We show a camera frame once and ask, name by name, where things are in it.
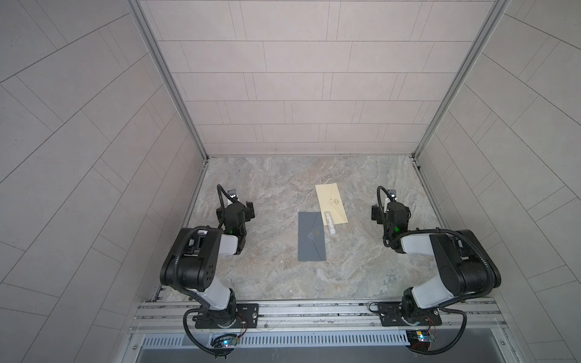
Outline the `cream yellow envelope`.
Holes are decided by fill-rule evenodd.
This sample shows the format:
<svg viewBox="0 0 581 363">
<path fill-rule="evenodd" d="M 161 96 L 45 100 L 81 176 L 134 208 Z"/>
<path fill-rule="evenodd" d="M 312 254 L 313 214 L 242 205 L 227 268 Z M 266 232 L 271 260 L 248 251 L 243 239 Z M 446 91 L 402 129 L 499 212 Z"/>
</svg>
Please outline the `cream yellow envelope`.
<svg viewBox="0 0 581 363">
<path fill-rule="evenodd" d="M 328 215 L 334 225 L 348 223 L 337 183 L 316 185 L 316 193 L 325 226 L 328 225 Z"/>
</svg>

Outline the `white glue stick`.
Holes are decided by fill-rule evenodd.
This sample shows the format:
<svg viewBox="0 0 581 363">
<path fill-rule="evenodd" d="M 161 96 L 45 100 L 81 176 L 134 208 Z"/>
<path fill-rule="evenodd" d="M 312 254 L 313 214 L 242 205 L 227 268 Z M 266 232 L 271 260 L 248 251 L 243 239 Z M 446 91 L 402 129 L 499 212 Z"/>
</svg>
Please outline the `white glue stick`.
<svg viewBox="0 0 581 363">
<path fill-rule="evenodd" d="M 332 219 L 332 215 L 330 212 L 325 213 L 325 220 L 327 222 L 328 230 L 331 235 L 336 234 L 336 228 L 334 225 L 334 221 Z"/>
</svg>

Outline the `grey envelope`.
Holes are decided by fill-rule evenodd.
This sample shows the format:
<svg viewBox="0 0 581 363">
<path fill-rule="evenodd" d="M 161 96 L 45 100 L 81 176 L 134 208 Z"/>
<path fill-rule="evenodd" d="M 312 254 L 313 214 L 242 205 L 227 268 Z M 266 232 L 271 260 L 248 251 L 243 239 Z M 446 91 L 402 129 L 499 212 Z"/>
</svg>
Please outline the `grey envelope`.
<svg viewBox="0 0 581 363">
<path fill-rule="evenodd" d="M 298 213 L 297 249 L 300 262 L 321 262 L 326 260 L 325 230 L 320 213 Z"/>
</svg>

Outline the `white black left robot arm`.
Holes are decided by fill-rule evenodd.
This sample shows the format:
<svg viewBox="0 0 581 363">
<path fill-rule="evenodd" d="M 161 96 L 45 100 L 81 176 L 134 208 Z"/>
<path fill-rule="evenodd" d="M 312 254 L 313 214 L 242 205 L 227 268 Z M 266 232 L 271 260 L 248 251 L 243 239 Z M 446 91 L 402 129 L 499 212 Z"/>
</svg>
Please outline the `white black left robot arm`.
<svg viewBox="0 0 581 363">
<path fill-rule="evenodd" d="M 220 256 L 239 255 L 246 243 L 246 223 L 255 217 L 251 202 L 217 210 L 222 228 L 181 228 L 160 270 L 160 283 L 201 304 L 201 323 L 229 327 L 236 320 L 232 289 L 216 277 Z"/>
</svg>

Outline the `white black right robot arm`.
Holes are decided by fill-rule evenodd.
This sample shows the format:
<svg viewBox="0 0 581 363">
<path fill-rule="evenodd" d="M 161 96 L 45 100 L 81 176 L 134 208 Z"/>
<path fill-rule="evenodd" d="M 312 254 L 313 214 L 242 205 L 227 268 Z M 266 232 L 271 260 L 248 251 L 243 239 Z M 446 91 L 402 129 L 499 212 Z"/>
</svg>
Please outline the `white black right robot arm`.
<svg viewBox="0 0 581 363">
<path fill-rule="evenodd" d="M 383 326 L 440 324 L 442 308 L 488 295 L 500 286 L 499 269 L 470 230 L 408 230 L 411 212 L 397 201 L 372 206 L 371 218 L 383 226 L 384 245 L 399 254 L 433 257 L 437 275 L 407 288 L 400 302 L 377 302 L 373 313 Z"/>
</svg>

